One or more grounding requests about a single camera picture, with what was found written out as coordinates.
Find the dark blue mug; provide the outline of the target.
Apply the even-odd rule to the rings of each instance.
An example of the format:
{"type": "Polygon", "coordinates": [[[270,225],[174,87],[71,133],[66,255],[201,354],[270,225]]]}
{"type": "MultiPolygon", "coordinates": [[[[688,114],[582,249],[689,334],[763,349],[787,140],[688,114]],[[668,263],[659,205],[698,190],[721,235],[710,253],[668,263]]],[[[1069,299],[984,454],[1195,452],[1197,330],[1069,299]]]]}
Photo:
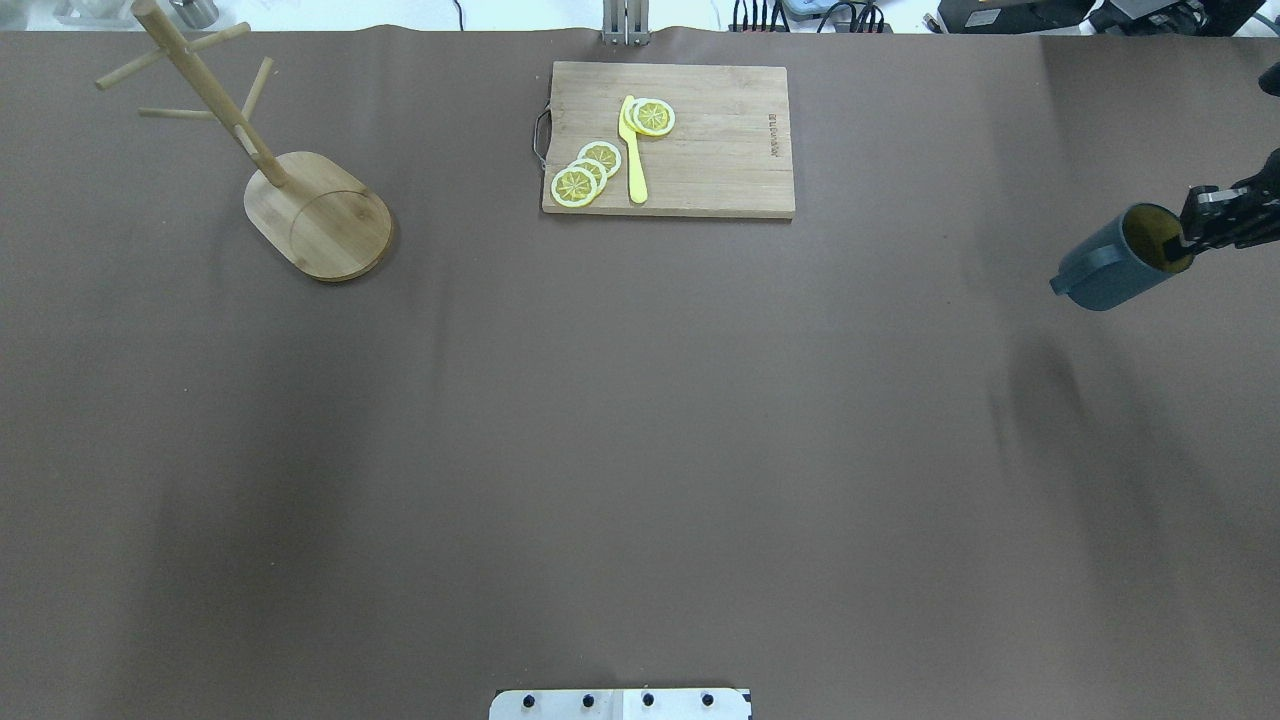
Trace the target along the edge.
{"type": "Polygon", "coordinates": [[[1181,238],[1181,223],[1169,209],[1130,205],[1062,258],[1050,288],[1087,310],[1114,309],[1192,265],[1192,256],[1165,254],[1166,242],[1179,247],[1181,238]]]}

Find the wooden cup storage rack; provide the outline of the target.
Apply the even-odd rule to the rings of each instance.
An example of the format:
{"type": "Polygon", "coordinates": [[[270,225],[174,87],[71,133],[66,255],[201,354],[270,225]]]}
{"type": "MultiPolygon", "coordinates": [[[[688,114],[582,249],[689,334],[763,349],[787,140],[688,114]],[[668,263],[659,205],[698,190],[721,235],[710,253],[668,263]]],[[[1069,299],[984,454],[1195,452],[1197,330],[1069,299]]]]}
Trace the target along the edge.
{"type": "Polygon", "coordinates": [[[204,109],[140,108],[142,118],[216,122],[255,164],[243,192],[251,224],[293,266],[324,283],[356,279],[389,252],[396,223],[387,204],[362,181],[317,152],[274,154],[252,122],[274,69],[266,56],[243,102],[236,102],[201,51],[247,35],[241,22],[188,40],[155,1],[133,1],[129,13],[154,41],[154,49],[97,78],[106,91],[160,60],[174,65],[204,109]]]}

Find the small steel cup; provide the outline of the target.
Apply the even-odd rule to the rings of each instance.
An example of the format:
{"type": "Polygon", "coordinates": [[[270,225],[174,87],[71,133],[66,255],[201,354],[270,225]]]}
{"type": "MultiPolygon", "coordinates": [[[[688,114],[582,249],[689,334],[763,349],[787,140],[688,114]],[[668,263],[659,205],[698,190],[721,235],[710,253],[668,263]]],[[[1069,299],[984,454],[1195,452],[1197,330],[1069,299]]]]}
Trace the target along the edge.
{"type": "Polygon", "coordinates": [[[220,6],[214,0],[170,0],[173,12],[191,29],[209,29],[220,19],[220,6]]]}

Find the wooden cutting board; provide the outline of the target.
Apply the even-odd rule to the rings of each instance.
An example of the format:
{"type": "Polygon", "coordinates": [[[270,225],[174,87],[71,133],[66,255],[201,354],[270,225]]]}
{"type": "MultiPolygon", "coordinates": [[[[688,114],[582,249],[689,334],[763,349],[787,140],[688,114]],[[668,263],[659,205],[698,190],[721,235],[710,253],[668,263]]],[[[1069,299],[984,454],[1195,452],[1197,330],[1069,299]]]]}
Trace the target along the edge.
{"type": "Polygon", "coordinates": [[[541,208],[552,177],[593,141],[622,152],[620,170],[577,214],[790,220],[796,213],[788,73],[781,67],[557,61],[548,102],[541,208]],[[657,97],[676,113],[666,136],[637,135],[648,201],[628,197],[627,154],[617,135],[625,96],[657,97]]]}

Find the yellow plastic knife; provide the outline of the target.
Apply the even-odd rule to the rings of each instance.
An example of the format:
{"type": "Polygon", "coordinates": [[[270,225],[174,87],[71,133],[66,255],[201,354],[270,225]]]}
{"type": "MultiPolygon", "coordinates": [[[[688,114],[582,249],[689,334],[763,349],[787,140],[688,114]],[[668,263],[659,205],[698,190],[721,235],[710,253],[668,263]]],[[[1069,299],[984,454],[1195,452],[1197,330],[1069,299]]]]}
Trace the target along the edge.
{"type": "Polygon", "coordinates": [[[649,192],[641,161],[637,133],[634,133],[622,126],[620,114],[617,120],[617,135],[623,141],[627,154],[627,184],[630,201],[635,205],[643,205],[648,201],[649,192]]]}

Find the lemon slice under knife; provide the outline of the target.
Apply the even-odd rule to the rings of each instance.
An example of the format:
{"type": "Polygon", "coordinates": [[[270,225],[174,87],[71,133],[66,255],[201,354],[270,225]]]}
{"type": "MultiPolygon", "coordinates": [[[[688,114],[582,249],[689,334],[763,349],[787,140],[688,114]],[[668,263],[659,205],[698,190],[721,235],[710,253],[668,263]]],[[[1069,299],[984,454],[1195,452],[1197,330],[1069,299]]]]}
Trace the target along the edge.
{"type": "Polygon", "coordinates": [[[627,128],[628,131],[639,135],[640,129],[639,129],[637,124],[635,123],[635,118],[634,118],[634,104],[635,104],[635,101],[636,101],[635,96],[632,96],[632,95],[626,96],[625,100],[622,101],[622,105],[621,105],[620,117],[621,117],[621,123],[622,123],[622,126],[625,128],[627,128]]]}
{"type": "Polygon", "coordinates": [[[675,109],[667,101],[657,97],[636,97],[634,118],[640,135],[649,137],[668,135],[676,123],[675,109]]]}

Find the middle lemon slice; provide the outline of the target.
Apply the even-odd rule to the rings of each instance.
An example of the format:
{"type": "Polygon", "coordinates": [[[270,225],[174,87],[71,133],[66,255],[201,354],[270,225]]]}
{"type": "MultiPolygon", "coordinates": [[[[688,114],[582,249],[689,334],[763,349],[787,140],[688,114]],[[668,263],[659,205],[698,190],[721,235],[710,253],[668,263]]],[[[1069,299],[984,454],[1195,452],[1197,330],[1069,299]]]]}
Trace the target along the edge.
{"type": "Polygon", "coordinates": [[[609,179],[608,167],[591,158],[579,158],[567,168],[586,172],[594,182],[594,193],[603,191],[609,179]]]}

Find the aluminium frame post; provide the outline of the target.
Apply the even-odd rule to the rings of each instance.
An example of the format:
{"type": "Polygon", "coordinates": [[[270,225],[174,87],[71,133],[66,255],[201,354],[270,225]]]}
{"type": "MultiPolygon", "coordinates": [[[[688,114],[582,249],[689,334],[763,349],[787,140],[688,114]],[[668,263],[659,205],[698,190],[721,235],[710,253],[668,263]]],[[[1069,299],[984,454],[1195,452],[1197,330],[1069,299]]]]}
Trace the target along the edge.
{"type": "Polygon", "coordinates": [[[648,0],[602,1],[602,42],[614,47],[641,47],[650,42],[648,0]]]}

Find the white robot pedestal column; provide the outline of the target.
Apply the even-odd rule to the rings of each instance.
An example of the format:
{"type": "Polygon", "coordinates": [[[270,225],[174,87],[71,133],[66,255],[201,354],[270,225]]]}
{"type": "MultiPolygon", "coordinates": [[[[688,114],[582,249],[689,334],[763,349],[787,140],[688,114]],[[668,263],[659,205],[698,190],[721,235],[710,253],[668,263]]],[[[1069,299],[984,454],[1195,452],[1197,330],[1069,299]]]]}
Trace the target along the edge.
{"type": "Polygon", "coordinates": [[[753,719],[751,694],[728,687],[509,689],[489,719],[753,719]]]}

